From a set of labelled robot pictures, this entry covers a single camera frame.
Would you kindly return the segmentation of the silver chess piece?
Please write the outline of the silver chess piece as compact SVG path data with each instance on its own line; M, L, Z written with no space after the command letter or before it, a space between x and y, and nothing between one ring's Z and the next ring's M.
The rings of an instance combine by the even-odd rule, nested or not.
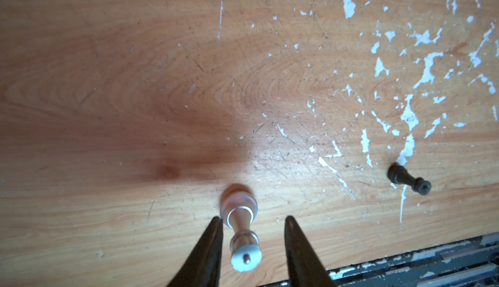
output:
M258 236L251 230L258 213L257 200L244 184L230 184L220 197L220 218L234 232L229 248L231 265L237 272L249 272L262 261Z

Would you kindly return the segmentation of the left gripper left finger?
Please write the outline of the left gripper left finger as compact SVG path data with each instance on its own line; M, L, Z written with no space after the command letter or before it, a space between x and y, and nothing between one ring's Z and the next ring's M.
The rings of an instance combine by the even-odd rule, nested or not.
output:
M216 216L167 286L219 286L223 238L223 223Z

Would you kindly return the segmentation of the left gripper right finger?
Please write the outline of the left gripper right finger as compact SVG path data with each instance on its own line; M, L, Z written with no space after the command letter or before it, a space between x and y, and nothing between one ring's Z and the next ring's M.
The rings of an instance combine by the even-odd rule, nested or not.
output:
M293 216L285 219L289 286L336 286Z

